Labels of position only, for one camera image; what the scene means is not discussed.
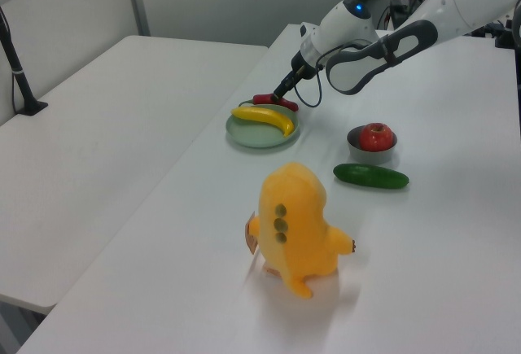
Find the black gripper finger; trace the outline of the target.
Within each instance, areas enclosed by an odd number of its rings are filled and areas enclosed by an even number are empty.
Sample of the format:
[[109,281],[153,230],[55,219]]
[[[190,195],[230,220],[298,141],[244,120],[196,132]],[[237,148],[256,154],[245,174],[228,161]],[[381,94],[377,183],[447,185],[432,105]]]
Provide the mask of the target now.
[[271,99],[273,101],[280,101],[288,91],[294,89],[296,83],[296,73],[294,71],[289,72],[274,89]]
[[296,88],[300,82],[301,76],[298,73],[288,73],[278,85],[278,101],[280,102],[284,95],[294,90],[298,99],[301,99],[300,93]]

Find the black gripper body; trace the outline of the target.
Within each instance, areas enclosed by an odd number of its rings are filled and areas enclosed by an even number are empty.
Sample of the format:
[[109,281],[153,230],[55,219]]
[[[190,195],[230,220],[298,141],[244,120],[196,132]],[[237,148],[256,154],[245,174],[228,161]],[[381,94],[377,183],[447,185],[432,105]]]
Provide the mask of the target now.
[[292,80],[300,82],[301,80],[310,80],[317,74],[318,54],[312,52],[310,54],[299,50],[291,60]]

